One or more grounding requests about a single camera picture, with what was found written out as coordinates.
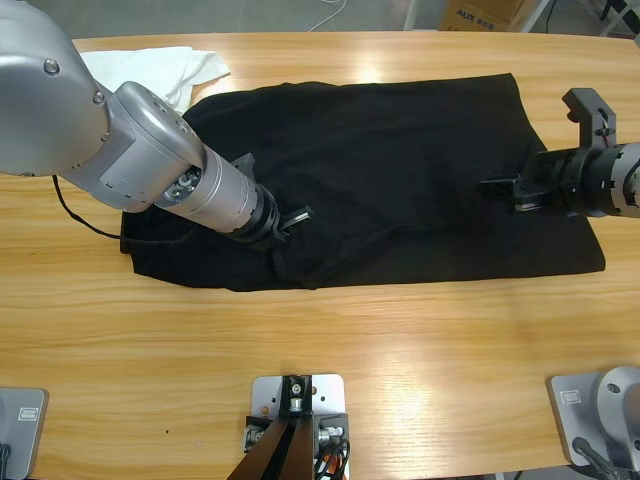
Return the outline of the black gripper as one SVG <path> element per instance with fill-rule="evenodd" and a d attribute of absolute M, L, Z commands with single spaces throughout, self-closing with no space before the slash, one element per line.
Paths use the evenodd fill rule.
<path fill-rule="evenodd" d="M 514 199 L 517 212 L 552 216 L 616 216 L 611 192 L 618 149 L 573 148 L 542 152 L 527 161 L 520 175 L 482 180 L 479 193 L 490 199 Z"/>
<path fill-rule="evenodd" d="M 256 207 L 249 221 L 232 232 L 232 239 L 254 250 L 270 250 L 284 244 L 296 225 L 311 220 L 314 212 L 304 206 L 282 216 L 274 196 L 264 187 L 257 187 Z"/>

